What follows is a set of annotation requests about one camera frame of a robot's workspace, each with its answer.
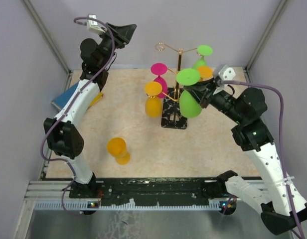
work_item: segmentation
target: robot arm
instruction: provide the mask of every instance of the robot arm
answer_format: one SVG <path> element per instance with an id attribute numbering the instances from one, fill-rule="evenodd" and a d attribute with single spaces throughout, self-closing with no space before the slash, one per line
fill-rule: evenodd
<path id="1" fill-rule="evenodd" d="M 260 191 L 233 171 L 219 175 L 218 182 L 222 184 L 224 193 L 241 198 L 261 215 L 265 226 L 278 235 L 296 226 L 294 213 L 300 222 L 307 220 L 307 201 L 291 179 L 283 176 L 273 137 L 260 118 L 267 110 L 263 92 L 249 87 L 234 98 L 224 91 L 225 85 L 221 84 L 234 76 L 233 68 L 224 65 L 215 70 L 213 79 L 185 86 L 184 89 L 201 107 L 212 105 L 237 124 L 231 129 L 233 138 L 258 169 L 268 192 Z M 292 212 L 289 204 L 286 183 L 292 191 L 295 212 Z"/>
<path id="2" fill-rule="evenodd" d="M 96 178 L 83 156 L 84 140 L 77 128 L 89 104 L 101 92 L 106 83 L 108 71 L 103 70 L 97 75 L 93 82 L 85 86 L 86 83 L 108 62 L 112 52 L 113 42 L 109 33 L 102 28 L 96 27 L 92 20 L 88 20 L 86 25 L 89 30 L 92 29 L 93 32 L 99 33 L 99 36 L 103 40 L 100 44 L 97 44 L 94 39 L 88 38 L 81 43 L 80 49 L 81 58 L 83 60 L 83 72 L 78 87 L 66 106 L 55 116 L 55 118 L 47 118 L 45 120 L 44 129 L 45 133 L 47 133 L 57 120 L 65 114 L 65 111 L 70 109 L 47 137 L 47 143 L 48 147 L 53 150 L 56 155 L 70 162 L 76 173 L 76 185 L 79 188 L 85 189 L 85 196 L 91 196 L 95 193 L 95 188 L 93 188 L 93 186 L 95 185 Z M 137 27 L 135 24 L 115 26 L 109 23 L 107 23 L 107 26 L 114 36 L 115 49 L 124 48 L 131 40 Z"/>

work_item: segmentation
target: blue book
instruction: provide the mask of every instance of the blue book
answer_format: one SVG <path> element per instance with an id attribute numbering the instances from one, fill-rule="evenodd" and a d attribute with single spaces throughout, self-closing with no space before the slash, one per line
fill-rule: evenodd
<path id="1" fill-rule="evenodd" d="M 74 94 L 75 90 L 77 89 L 77 86 L 78 82 L 75 85 L 72 85 L 63 94 L 53 99 L 52 105 L 54 105 L 58 111 L 61 111 L 65 107 L 69 99 L 72 97 L 72 95 Z"/>

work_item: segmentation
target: cable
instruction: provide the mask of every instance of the cable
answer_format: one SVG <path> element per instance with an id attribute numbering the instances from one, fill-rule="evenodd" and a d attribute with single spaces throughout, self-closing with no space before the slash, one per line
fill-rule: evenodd
<path id="1" fill-rule="evenodd" d="M 282 169 L 282 173 L 283 173 L 283 177 L 287 178 L 288 177 L 288 173 L 286 170 L 286 166 L 285 166 L 285 157 L 284 157 L 284 145 L 283 145 L 283 113 L 284 113 L 284 99 L 283 96 L 281 94 L 281 92 L 279 90 L 277 90 L 276 88 L 272 87 L 272 86 L 266 86 L 266 85 L 261 85 L 261 84 L 253 84 L 253 83 L 246 83 L 246 82 L 240 82 L 240 81 L 222 81 L 222 84 L 232 84 L 232 85 L 242 85 L 242 86 L 248 86 L 248 87 L 256 87 L 256 88 L 263 88 L 263 89 L 267 89 L 270 91 L 275 92 L 280 99 L 280 116 L 279 116 L 279 149 L 280 149 L 280 163 L 281 163 L 281 169 Z M 292 197 L 292 192 L 291 192 L 291 188 L 289 186 L 289 184 L 286 185 L 287 188 L 287 193 L 288 193 L 288 197 L 289 197 L 289 201 L 290 201 L 290 205 L 291 205 L 291 209 L 294 216 L 294 220 L 297 224 L 297 227 L 299 229 L 300 235 L 301 237 L 298 236 L 298 234 L 295 233 L 295 235 L 299 238 L 299 239 L 305 239 L 305 235 L 301 226 L 301 223 L 299 221 L 298 215 L 296 213 L 295 210 L 295 205 L 294 205 L 294 200 Z"/>
<path id="2" fill-rule="evenodd" d="M 103 200 L 103 191 L 98 190 L 97 192 L 98 192 L 98 195 L 97 195 L 98 207 L 100 207 L 100 202 Z"/>
<path id="3" fill-rule="evenodd" d="M 293 229 L 291 230 L 291 232 L 293 232 L 298 238 L 301 238 L 301 236 L 296 231 L 294 231 Z"/>
<path id="4" fill-rule="evenodd" d="M 115 52 L 115 58 L 113 59 L 112 63 L 110 63 L 107 71 L 109 71 L 109 69 L 111 68 L 112 64 L 115 62 L 116 58 L 117 58 L 117 53 Z"/>
<path id="5" fill-rule="evenodd" d="M 93 82 L 93 80 L 107 67 L 107 65 L 110 63 L 110 61 L 112 60 L 113 56 L 114 56 L 114 53 L 115 53 L 115 38 L 114 38 L 114 35 L 112 33 L 112 31 L 109 29 L 108 25 L 106 23 L 103 23 L 102 21 L 99 21 L 97 19 L 94 19 L 94 18 L 91 18 L 91 17 L 86 17 L 86 16 L 82 16 L 82 17 L 77 17 L 74 19 L 74 23 L 76 24 L 79 24 L 79 25 L 85 25 L 83 22 L 80 22 L 78 20 L 92 20 L 92 21 L 95 21 L 101 25 L 103 25 L 109 35 L 110 35 L 110 38 L 112 40 L 112 52 L 110 54 L 110 57 L 108 59 L 108 61 L 106 62 L 106 64 L 85 84 L 83 85 L 83 87 L 80 89 L 80 92 L 82 90 L 84 90 L 90 83 Z M 71 212 L 69 212 L 66 208 L 65 208 L 65 204 L 64 204 L 64 197 L 65 197 L 65 193 L 66 191 L 72 186 L 72 184 L 74 183 L 75 179 L 76 179 L 76 172 L 75 172 L 75 169 L 73 168 L 73 166 L 70 164 L 70 162 L 64 158 L 53 158 L 53 159 L 49 159 L 47 158 L 45 155 L 44 155 L 44 144 L 45 142 L 47 141 L 47 138 L 49 137 L 49 135 L 51 134 L 51 132 L 55 129 L 55 127 L 59 124 L 59 122 L 61 122 L 64 117 L 67 115 L 67 113 L 69 112 L 70 108 L 73 106 L 73 104 L 75 103 L 76 99 L 78 98 L 78 96 L 80 95 L 80 92 L 78 92 L 73 100 L 69 103 L 67 109 L 65 110 L 64 114 L 55 122 L 55 124 L 52 125 L 52 127 L 48 130 L 48 132 L 46 133 L 41 145 L 40 145 L 40 155 L 41 157 L 48 161 L 48 162 L 52 162 L 52 161 L 63 161 L 65 163 L 68 164 L 70 170 L 73 172 L 73 180 L 63 189 L 63 194 L 62 194 L 62 197 L 61 197 L 61 205 L 62 205 L 62 208 L 64 209 L 64 211 L 66 211 L 67 213 L 69 213 L 70 215 L 73 215 L 73 216 L 77 216 L 76 214 L 73 214 Z"/>
<path id="6" fill-rule="evenodd" d="M 227 208 L 228 208 L 228 205 L 229 205 L 229 203 L 230 203 L 230 201 L 231 200 L 233 200 L 233 202 L 232 203 L 236 203 L 236 201 L 237 201 L 237 197 L 236 196 L 234 196 L 234 195 L 230 195 L 230 197 L 229 197 L 229 199 L 228 199 L 228 201 L 226 202 L 226 206 L 225 206 L 225 208 L 224 208 L 224 210 L 223 210 L 223 215 L 225 214 L 225 212 L 227 211 Z"/>
<path id="7" fill-rule="evenodd" d="M 233 95 L 235 94 L 235 89 L 234 89 L 233 86 L 231 86 L 231 85 L 228 85 L 228 87 L 232 90 L 231 96 L 233 96 Z"/>

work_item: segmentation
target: zip tie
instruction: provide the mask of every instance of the zip tie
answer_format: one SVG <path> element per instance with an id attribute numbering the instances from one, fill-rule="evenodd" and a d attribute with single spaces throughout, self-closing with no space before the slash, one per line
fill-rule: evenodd
<path id="1" fill-rule="evenodd" d="M 65 112 L 66 112 L 66 109 L 62 109 L 61 112 L 62 112 L 62 116 L 65 116 L 65 117 L 68 116 L 68 113 L 65 113 Z"/>
<path id="2" fill-rule="evenodd" d="M 283 178 L 283 179 L 275 181 L 275 182 L 266 182 L 266 183 L 274 185 L 274 186 L 286 186 L 286 185 L 293 184 L 292 179 L 294 179 L 294 176 L 288 176 L 286 178 Z"/>

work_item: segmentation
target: orange cup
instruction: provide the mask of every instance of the orange cup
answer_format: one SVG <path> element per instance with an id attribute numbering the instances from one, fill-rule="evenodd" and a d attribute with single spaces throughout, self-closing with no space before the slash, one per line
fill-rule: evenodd
<path id="1" fill-rule="evenodd" d="M 107 150 L 120 165 L 127 164 L 130 161 L 126 142 L 122 138 L 112 138 L 109 140 Z"/>

